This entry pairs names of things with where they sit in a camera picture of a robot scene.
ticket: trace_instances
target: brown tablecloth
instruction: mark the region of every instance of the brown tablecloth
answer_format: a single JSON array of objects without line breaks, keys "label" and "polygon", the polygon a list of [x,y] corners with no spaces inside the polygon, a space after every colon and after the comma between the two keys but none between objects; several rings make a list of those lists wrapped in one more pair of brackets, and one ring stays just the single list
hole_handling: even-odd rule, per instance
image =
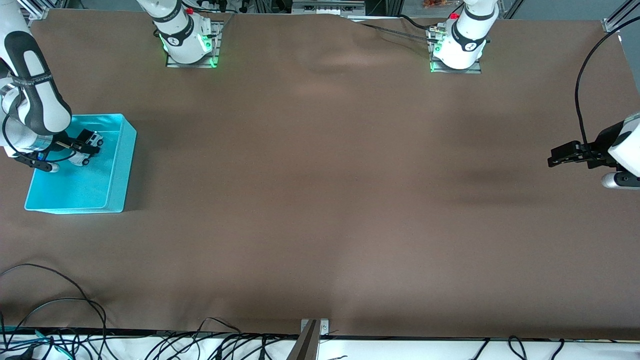
[{"label": "brown tablecloth", "polygon": [[[119,328],[640,336],[640,194],[546,162],[579,138],[599,23],[498,21],[481,75],[430,73],[419,41],[331,15],[235,16],[217,69],[165,68],[153,29],[82,10],[33,25],[74,113],[123,113],[138,142],[121,214],[24,211],[31,171],[0,159],[0,267],[65,272]],[[590,139],[640,110],[615,38],[580,96]],[[75,294],[0,279],[9,323]],[[100,323],[68,303],[28,325]]]}]

